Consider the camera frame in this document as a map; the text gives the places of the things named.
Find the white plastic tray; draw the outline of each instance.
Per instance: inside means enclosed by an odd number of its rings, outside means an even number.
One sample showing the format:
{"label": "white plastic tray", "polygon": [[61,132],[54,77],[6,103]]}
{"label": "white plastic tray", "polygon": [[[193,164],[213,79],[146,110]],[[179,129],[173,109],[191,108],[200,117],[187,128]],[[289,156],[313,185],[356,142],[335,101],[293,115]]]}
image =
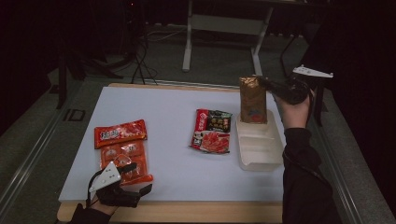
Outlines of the white plastic tray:
{"label": "white plastic tray", "polygon": [[248,171],[273,171],[283,164],[283,146],[276,127],[274,114],[267,110],[267,124],[245,123],[236,120],[242,169]]}

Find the chair leg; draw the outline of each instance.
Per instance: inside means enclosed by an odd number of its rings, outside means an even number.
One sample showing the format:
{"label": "chair leg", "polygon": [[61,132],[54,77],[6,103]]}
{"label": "chair leg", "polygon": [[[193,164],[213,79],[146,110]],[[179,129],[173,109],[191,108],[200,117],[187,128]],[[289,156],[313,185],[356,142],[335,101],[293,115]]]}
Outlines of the chair leg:
{"label": "chair leg", "polygon": [[280,57],[279,57],[280,65],[281,65],[281,67],[282,67],[283,75],[284,75],[285,77],[289,77],[290,74],[288,74],[288,73],[286,72],[285,63],[283,62],[283,55],[285,54],[286,50],[290,47],[291,43],[294,41],[294,39],[295,39],[296,37],[297,37],[297,35],[294,35],[293,38],[291,39],[291,41],[289,41],[288,45],[287,45],[287,46],[282,50],[282,52],[280,53]]}

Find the human hand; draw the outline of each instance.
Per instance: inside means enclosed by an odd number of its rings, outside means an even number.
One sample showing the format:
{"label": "human hand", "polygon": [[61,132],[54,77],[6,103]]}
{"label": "human hand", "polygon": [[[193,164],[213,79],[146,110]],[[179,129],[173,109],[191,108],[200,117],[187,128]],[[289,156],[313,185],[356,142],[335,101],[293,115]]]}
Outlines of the human hand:
{"label": "human hand", "polygon": [[99,201],[98,197],[96,196],[96,194],[93,196],[90,208],[98,210],[100,212],[103,212],[103,213],[105,213],[105,214],[107,214],[109,216],[112,216],[116,212],[116,210],[118,209],[117,206],[108,206],[108,205],[100,203],[100,201]]}
{"label": "human hand", "polygon": [[309,114],[309,96],[297,105],[290,105],[277,96],[275,98],[282,110],[282,122],[285,130],[288,128],[305,128]]}

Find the black sleeve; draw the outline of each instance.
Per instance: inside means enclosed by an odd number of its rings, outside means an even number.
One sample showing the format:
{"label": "black sleeve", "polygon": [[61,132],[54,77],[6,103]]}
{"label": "black sleeve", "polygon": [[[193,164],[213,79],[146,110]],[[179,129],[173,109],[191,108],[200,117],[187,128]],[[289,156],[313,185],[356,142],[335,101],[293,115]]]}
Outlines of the black sleeve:
{"label": "black sleeve", "polygon": [[91,208],[83,208],[82,204],[77,205],[72,220],[68,224],[108,224],[111,216]]}
{"label": "black sleeve", "polygon": [[342,223],[332,198],[332,187],[318,168],[320,156],[309,144],[311,132],[291,128],[285,131],[285,136],[283,223]]}

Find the dark background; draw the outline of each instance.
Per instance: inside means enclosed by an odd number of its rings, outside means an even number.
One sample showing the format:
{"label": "dark background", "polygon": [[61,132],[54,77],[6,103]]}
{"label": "dark background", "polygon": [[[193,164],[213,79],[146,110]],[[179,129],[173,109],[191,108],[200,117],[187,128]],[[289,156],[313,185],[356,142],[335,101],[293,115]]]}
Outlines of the dark background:
{"label": "dark background", "polygon": [[[148,24],[186,24],[187,1],[143,3]],[[50,88],[47,73],[58,67],[59,36],[69,46],[96,59],[103,59],[106,49],[116,47],[111,43],[119,36],[109,33],[118,32],[109,29],[124,18],[117,13],[117,5],[107,4],[104,0],[1,1],[0,134]],[[332,90],[378,186],[396,214],[396,184],[392,181],[396,171],[396,4],[390,0],[349,0],[334,1],[333,5],[340,8],[327,14],[302,63],[334,73],[327,88]],[[227,14],[228,10],[232,11],[224,7],[221,12]],[[271,21],[269,33],[288,36],[296,32],[296,22],[292,21],[297,21],[299,13],[296,9],[276,9],[277,20]],[[256,11],[246,15],[260,16]],[[137,21],[132,35],[141,35],[138,24]]]}

